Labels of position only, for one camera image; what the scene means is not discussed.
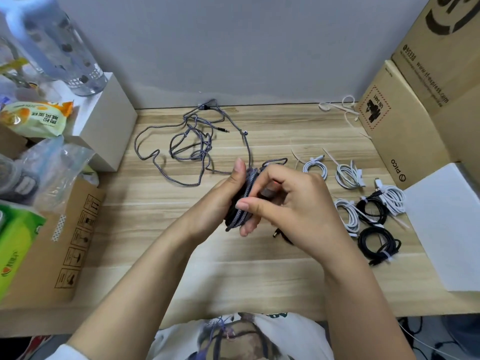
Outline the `person's right hand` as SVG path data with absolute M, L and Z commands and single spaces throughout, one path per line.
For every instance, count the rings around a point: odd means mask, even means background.
M 276 182 L 283 196 L 275 204 L 274 218 L 252 215 L 242 229 L 243 236 L 253 232 L 260 219 L 270 222 L 300 250 L 326 264 L 334 255 L 345 255 L 353 241 L 336 210 L 323 178 L 283 165 L 267 166 L 256 179 L 249 196 L 260 198 L 260 192 Z

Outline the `clear plastic bag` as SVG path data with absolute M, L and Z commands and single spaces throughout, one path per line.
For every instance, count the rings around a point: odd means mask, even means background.
M 94 155 L 63 136 L 44 139 L 17 159 L 0 153 L 0 201 L 60 214 Z

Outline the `green tissue pack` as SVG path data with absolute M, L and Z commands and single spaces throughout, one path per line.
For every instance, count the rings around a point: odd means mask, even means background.
M 0 301 L 45 222 L 33 207 L 0 200 Z

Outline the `person's left hand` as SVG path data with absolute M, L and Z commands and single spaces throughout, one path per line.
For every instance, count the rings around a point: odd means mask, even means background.
M 186 232 L 188 238 L 204 242 L 224 221 L 234 197 L 231 197 L 229 175 L 182 215 L 179 219 L 180 228 Z

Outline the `person's white printed shirt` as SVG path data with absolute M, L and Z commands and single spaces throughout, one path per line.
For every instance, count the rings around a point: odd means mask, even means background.
M 176 283 L 165 293 L 147 289 L 145 298 L 126 293 L 136 270 L 153 263 L 155 248 L 166 258 L 183 258 L 184 236 L 165 232 L 132 267 L 128 276 L 46 360 L 334 360 L 326 332 L 317 322 L 296 313 L 236 312 L 159 329 Z

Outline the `person's left forearm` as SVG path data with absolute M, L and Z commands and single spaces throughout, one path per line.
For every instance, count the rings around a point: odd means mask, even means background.
M 181 217 L 147 248 L 71 336 L 87 360 L 146 360 L 191 255 L 214 228 Z

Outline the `person's right forearm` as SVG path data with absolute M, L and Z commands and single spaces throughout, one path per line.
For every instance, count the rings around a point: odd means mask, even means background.
M 325 311 L 334 360 L 416 360 L 363 255 L 334 238 L 322 259 Z

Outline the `yellow wrapped packet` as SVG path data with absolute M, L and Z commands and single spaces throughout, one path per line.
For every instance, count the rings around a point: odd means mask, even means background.
M 30 89 L 31 85 L 26 80 L 23 67 L 28 65 L 29 61 L 25 57 L 13 59 L 0 65 L 0 74 L 13 82 L 18 88 Z

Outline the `flat white box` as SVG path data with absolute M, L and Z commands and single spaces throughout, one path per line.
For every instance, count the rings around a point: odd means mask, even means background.
M 480 292 L 480 186 L 450 163 L 404 190 L 407 216 L 447 291 Z

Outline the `cardboard box with red stamp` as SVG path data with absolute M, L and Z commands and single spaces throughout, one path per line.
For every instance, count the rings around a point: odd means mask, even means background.
M 356 105 L 395 185 L 405 190 L 450 163 L 459 163 L 397 66 L 385 60 Z

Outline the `cardboard box with handling symbols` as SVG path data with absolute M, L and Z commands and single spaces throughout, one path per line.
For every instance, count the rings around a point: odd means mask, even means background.
M 0 295 L 0 310 L 48 308 L 73 299 L 104 198 L 103 190 L 75 180 L 63 211 L 45 213 L 19 266 L 1 268 L 0 279 L 13 277 Z

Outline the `clear dotted water bottle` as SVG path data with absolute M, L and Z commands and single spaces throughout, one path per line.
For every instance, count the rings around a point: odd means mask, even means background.
M 0 13 L 20 47 L 77 96 L 102 92 L 108 80 L 57 0 L 0 0 Z

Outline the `white cube box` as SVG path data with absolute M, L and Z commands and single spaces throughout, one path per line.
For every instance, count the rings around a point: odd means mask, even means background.
M 81 97 L 66 90 L 74 110 L 63 131 L 66 142 L 94 151 L 90 166 L 97 172 L 116 172 L 132 135 L 137 113 L 117 78 L 105 72 L 105 89 Z

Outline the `yellow green snack packet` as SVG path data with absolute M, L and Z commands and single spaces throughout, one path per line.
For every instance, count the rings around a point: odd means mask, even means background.
M 63 134 L 74 102 L 12 102 L 0 111 L 0 123 L 24 138 L 55 138 Z

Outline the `large printed cardboard box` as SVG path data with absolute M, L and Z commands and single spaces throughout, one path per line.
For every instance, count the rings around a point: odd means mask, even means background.
M 480 0 L 429 0 L 392 60 L 450 152 L 480 169 Z

